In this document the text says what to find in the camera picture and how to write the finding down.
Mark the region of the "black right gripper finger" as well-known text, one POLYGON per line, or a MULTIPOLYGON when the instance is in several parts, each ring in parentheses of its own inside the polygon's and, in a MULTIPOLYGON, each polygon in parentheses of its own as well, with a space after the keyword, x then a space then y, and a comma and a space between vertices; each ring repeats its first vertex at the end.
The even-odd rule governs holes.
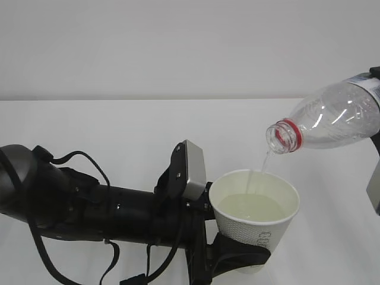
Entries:
POLYGON ((370 140, 376 149, 376 153, 380 155, 380 135, 373 135, 370 140))
POLYGON ((380 80, 380 66, 374 66, 369 69, 369 72, 373 78, 380 80))

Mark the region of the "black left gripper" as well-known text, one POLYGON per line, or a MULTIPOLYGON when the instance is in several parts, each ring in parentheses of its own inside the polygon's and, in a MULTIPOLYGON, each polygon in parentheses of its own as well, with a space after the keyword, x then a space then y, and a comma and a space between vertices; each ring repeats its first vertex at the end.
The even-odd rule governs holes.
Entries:
POLYGON ((240 268, 264 265, 271 252, 267 248, 238 242, 218 233, 207 242, 206 222, 214 220, 209 198, 212 182, 207 182, 201 196, 185 207, 185 249, 189 284, 211 284, 214 277, 240 268))

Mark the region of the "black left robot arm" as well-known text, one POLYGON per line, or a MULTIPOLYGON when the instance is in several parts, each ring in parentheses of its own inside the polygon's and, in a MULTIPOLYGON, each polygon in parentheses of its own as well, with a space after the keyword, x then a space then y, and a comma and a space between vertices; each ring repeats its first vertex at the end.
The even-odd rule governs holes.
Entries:
POLYGON ((19 144, 1 148, 1 213, 28 224, 37 251, 51 276, 71 280, 53 265, 43 238, 104 242, 113 247, 111 266, 119 259, 118 241, 168 246, 155 271, 125 280, 148 284, 185 250, 190 284, 210 284, 214 277, 250 265, 264 265, 268 249, 218 233, 207 242, 205 223, 215 218, 206 180, 203 151, 185 140, 174 148, 168 168, 153 192, 101 184, 54 158, 45 148, 19 144))

